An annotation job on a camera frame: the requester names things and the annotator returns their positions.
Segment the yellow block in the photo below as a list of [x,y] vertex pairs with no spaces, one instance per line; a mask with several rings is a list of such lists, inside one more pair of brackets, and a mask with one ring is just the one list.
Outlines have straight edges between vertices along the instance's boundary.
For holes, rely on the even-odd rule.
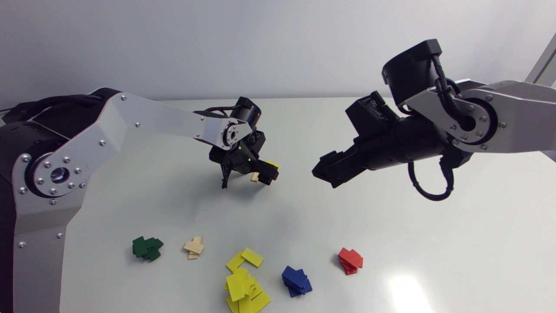
[[249,296],[251,297],[251,299],[254,299],[254,298],[255,298],[256,296],[258,296],[261,292],[262,292],[261,285],[259,285],[259,282],[256,281],[255,284],[253,285],[253,290],[251,291],[251,293],[249,294]]
[[241,275],[232,274],[226,277],[226,282],[228,284],[228,289],[230,290],[230,297],[232,301],[237,301],[245,297],[245,279],[241,279]]
[[270,303],[270,297],[266,294],[266,292],[261,292],[256,298],[251,301],[251,309],[253,312],[259,312],[265,307],[267,304]]
[[247,262],[253,264],[255,267],[259,267],[261,266],[263,257],[261,257],[260,255],[258,255],[255,251],[246,248],[243,253],[241,254],[241,257],[246,259]]
[[252,313],[251,311],[251,297],[244,297],[239,301],[240,303],[240,313]]
[[268,164],[272,164],[272,165],[276,166],[277,168],[280,167],[278,164],[276,164],[276,163],[274,163],[274,162],[270,162],[270,161],[265,161],[265,162],[267,162]]
[[232,273],[236,270],[236,268],[241,265],[245,259],[241,257],[243,251],[238,252],[227,264],[226,267],[228,270],[232,271]]
[[226,303],[230,307],[230,310],[232,311],[232,313],[240,313],[240,303],[239,302],[237,302],[237,301],[233,302],[232,298],[228,297],[228,298],[226,298]]

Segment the stack of blue blocks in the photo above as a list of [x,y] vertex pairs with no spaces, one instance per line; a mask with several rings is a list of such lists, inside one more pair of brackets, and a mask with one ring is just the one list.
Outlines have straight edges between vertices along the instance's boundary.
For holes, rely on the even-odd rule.
[[286,266],[286,269],[282,272],[282,280],[290,291],[290,296],[292,298],[312,291],[311,282],[307,278],[307,275],[303,273],[303,270],[296,271]]

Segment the white wall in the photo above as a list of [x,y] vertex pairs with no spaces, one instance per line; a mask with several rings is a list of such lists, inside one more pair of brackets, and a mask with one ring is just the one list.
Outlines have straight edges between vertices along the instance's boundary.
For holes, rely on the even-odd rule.
[[387,92],[383,64],[438,38],[452,79],[525,79],[554,0],[0,2],[0,107],[101,86],[155,100]]

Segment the stack of yellow blocks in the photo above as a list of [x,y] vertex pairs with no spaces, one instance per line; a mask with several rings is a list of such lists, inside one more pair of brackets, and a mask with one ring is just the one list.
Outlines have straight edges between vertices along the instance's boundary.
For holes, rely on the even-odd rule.
[[261,256],[247,248],[238,252],[226,264],[232,275],[226,277],[224,289],[230,292],[226,303],[232,313],[258,313],[270,302],[270,297],[261,288],[257,279],[251,276],[246,268],[239,267],[244,261],[259,267],[262,260]]

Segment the black cable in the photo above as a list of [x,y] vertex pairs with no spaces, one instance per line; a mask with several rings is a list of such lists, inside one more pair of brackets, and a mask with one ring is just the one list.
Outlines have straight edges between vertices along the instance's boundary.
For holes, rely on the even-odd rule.
[[451,192],[454,190],[454,172],[452,171],[452,168],[444,165],[441,159],[440,169],[442,170],[442,174],[444,175],[444,178],[446,178],[446,183],[447,183],[446,191],[443,194],[431,194],[423,190],[423,188],[421,188],[421,186],[419,185],[419,182],[417,181],[417,177],[415,176],[415,165],[413,164],[413,161],[408,163],[409,178],[411,179],[413,186],[423,197],[427,198],[428,200],[432,200],[432,201],[444,200],[447,197],[449,197]]

